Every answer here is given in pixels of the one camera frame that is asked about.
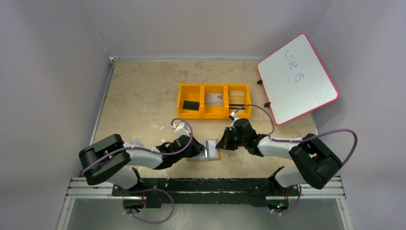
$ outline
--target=wooden table surface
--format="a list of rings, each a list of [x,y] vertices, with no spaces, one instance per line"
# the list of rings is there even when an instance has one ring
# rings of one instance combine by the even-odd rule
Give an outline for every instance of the wooden table surface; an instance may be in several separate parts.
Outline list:
[[[111,134],[123,140],[139,138],[146,147],[172,142],[176,136],[170,121],[177,117],[177,98],[181,83],[248,84],[253,104],[263,105],[267,97],[256,61],[119,61],[116,64],[95,141]],[[197,140],[221,139],[229,120],[188,120]],[[257,133],[269,133],[269,118],[253,108],[250,122]],[[274,137],[297,138],[315,133],[311,113],[276,126]],[[250,155],[244,148],[221,150],[219,161],[182,159],[164,170],[139,167],[141,177],[247,178],[268,177],[291,160]]]

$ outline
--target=white wall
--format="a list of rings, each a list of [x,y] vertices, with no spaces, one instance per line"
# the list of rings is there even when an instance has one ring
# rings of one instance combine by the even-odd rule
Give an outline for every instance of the white wall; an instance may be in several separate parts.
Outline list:
[[[81,0],[109,56],[264,58],[332,0]]]
[[[1,229],[55,229],[109,59],[74,1],[0,0]]]
[[[404,0],[334,0],[312,40],[341,92],[314,112],[317,127],[359,136],[342,176],[360,230],[406,229],[405,12]],[[346,136],[324,140],[341,156],[350,148]]]

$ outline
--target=orange storage container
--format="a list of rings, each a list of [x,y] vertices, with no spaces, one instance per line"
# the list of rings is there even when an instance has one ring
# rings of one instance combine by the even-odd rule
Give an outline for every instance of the orange storage container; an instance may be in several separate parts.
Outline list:
[[[221,105],[208,105],[206,93],[221,93]],[[185,109],[184,102],[189,101],[197,107]],[[228,119],[232,111],[243,104],[251,104],[249,87],[245,84],[181,84],[178,94],[178,117],[185,119]],[[238,112],[240,118],[251,117],[251,107]]]

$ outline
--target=white board surface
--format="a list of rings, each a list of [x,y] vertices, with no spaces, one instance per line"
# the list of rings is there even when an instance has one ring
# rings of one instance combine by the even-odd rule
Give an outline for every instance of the white board surface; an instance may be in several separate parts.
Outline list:
[[[261,61],[258,71],[278,125],[339,96],[305,34],[297,36]]]

